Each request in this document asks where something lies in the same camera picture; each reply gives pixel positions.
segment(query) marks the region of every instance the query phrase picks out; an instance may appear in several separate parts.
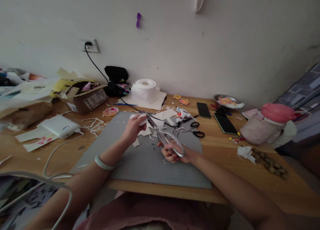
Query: purple hair clip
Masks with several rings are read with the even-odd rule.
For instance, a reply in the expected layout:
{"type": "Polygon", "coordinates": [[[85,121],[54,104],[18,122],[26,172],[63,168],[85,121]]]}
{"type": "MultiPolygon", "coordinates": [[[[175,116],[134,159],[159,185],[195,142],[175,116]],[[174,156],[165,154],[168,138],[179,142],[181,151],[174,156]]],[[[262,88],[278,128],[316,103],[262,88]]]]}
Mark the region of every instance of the purple hair clip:
{"type": "Polygon", "coordinates": [[[140,28],[140,19],[141,19],[141,14],[138,12],[137,14],[137,28],[140,28]]]}

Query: cardboard box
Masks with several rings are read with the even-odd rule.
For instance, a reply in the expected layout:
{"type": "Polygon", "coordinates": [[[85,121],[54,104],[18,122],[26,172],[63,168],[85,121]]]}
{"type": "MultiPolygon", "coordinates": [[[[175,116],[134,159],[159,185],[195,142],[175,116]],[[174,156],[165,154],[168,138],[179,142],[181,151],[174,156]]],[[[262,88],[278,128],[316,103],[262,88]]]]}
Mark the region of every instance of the cardboard box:
{"type": "Polygon", "coordinates": [[[83,82],[76,83],[58,94],[61,101],[65,102],[72,111],[86,115],[94,108],[108,101],[104,91],[107,85],[100,85],[92,90],[78,94],[82,89],[82,85],[83,82]]]}

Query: black phone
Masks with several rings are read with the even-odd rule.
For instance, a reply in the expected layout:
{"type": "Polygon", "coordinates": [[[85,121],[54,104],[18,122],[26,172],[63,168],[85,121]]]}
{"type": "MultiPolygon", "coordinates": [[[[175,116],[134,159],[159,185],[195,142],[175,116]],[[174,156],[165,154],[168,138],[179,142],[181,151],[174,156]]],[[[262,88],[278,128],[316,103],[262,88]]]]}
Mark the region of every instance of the black phone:
{"type": "Polygon", "coordinates": [[[211,118],[211,114],[209,112],[209,109],[206,103],[197,102],[197,107],[199,111],[199,116],[205,117],[205,118],[211,118]]]}
{"type": "Polygon", "coordinates": [[[234,128],[226,114],[215,113],[214,117],[217,119],[217,122],[224,133],[238,134],[238,131],[234,128]]]}

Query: wall socket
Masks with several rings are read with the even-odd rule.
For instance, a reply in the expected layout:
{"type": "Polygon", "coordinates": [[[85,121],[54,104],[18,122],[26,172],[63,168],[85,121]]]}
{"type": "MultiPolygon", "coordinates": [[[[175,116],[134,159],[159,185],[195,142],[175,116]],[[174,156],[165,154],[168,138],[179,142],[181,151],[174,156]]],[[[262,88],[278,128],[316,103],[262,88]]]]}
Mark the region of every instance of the wall socket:
{"type": "Polygon", "coordinates": [[[98,43],[96,39],[79,39],[79,44],[80,44],[80,48],[82,51],[86,51],[85,50],[85,43],[89,41],[92,43],[92,46],[87,45],[87,52],[94,52],[94,53],[100,53],[99,47],[98,47],[98,43]]]}

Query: white bracelet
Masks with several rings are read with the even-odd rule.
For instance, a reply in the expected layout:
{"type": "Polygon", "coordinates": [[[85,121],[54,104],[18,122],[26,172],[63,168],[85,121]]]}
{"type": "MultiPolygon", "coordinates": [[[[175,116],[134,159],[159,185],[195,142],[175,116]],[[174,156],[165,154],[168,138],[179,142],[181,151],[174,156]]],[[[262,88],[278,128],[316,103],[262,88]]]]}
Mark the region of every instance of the white bracelet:
{"type": "Polygon", "coordinates": [[[116,167],[116,166],[111,167],[111,166],[108,166],[108,165],[104,164],[104,163],[100,160],[99,154],[94,157],[94,161],[96,162],[96,164],[97,164],[99,167],[101,167],[101,168],[104,169],[104,170],[113,170],[113,169],[116,167]]]}

